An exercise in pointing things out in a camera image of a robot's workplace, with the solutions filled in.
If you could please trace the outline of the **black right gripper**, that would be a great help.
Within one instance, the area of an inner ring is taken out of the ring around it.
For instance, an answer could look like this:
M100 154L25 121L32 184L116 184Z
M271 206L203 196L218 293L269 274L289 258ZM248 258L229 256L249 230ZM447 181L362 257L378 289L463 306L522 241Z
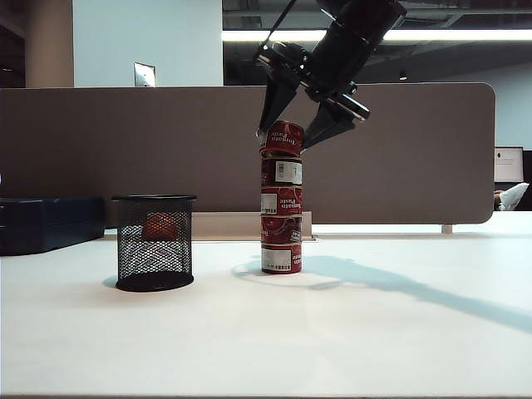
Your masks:
M304 131L302 149L355 128L355 120L370 111L350 95L357 89L354 77L371 52L362 36L333 23L313 51L291 42L265 40L255 57L268 75L264 107L256 136L264 136L281 116L299 86L319 102L318 113Z

